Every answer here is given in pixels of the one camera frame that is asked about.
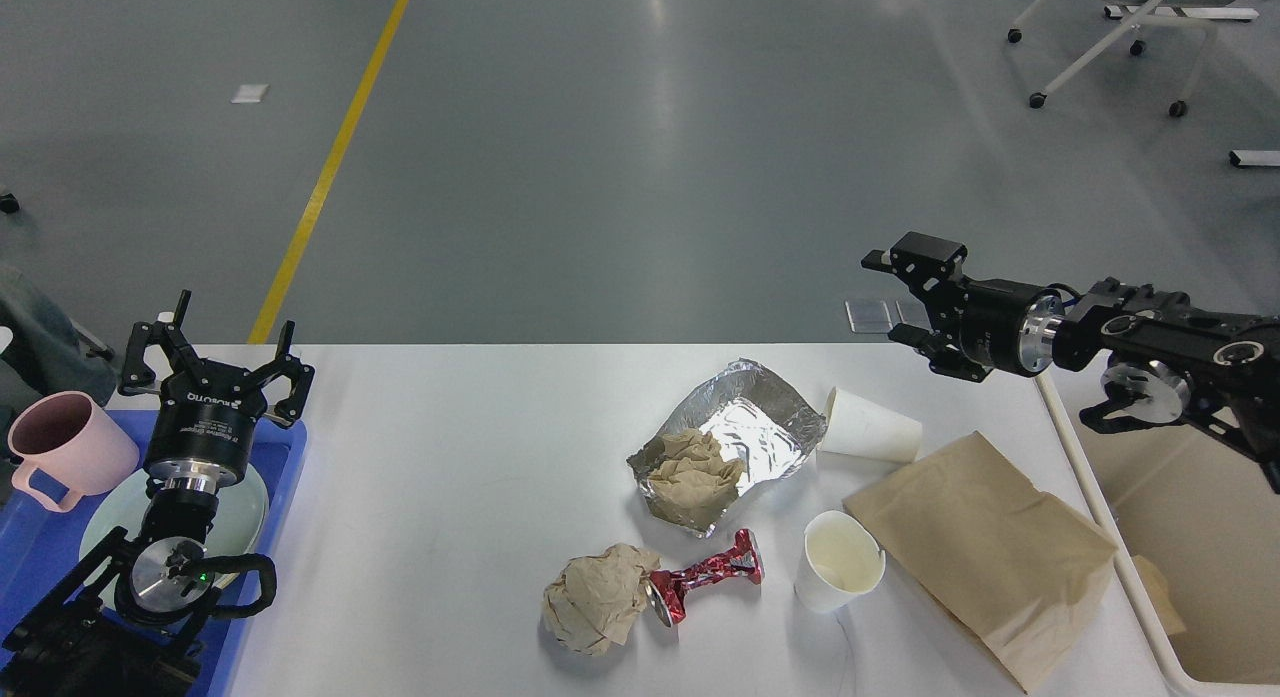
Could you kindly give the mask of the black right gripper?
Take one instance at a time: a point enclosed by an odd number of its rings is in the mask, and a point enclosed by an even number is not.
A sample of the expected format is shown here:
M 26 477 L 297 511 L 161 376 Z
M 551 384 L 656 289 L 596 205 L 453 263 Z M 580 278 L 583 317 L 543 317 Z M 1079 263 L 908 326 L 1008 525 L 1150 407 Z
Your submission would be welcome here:
M 943 301 L 947 324 L 927 331 L 896 324 L 888 340 L 910 347 L 933 373 L 982 382 L 993 370 L 1034 375 L 1052 364 L 1053 341 L 1065 317 L 1059 292 L 1036 284 L 974 281 L 963 274 L 966 246 L 908 231 L 891 249 L 870 249 L 861 269 L 891 274 L 919 301 Z

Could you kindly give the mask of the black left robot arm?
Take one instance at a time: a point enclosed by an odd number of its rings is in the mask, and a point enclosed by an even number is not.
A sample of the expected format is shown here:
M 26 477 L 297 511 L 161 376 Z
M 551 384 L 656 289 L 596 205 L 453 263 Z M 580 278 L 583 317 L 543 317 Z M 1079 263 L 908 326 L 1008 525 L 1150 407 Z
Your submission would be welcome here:
M 146 497 L 134 524 L 108 529 L 3 639 L 8 696 L 184 696 L 202 670 L 198 638 L 210 622 L 252 618 L 276 597 L 274 561 L 255 547 L 216 554 L 215 521 L 234 512 L 265 527 L 266 495 L 251 450 L 261 419 L 292 428 L 315 370 L 280 327 L 266 363 L 247 368 L 198 356 L 173 313 L 134 324 L 118 393 L 152 393 L 159 411 L 146 450 L 86 393 L 55 393 L 18 416 L 6 437 L 20 460 L 14 487 L 52 513 L 82 497 Z M 237 506 L 224 503 L 238 497 Z

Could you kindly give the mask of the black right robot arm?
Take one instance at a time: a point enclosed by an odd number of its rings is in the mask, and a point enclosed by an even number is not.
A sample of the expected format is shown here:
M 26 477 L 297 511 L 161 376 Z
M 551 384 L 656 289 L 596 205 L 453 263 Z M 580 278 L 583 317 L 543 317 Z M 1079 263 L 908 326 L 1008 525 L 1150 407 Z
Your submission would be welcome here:
M 873 249 L 864 269 L 904 283 L 927 327 L 888 338 L 924 356 L 933 373 L 980 382 L 992 372 L 1082 372 L 1106 352 L 1103 402 L 1080 411 L 1096 434 L 1188 425 L 1252 460 L 1279 487 L 1279 324 L 1266 315 L 1196 308 L 1183 292 L 1114 278 L 1088 292 L 1055 283 L 965 276 L 961 243 L 910 231 Z

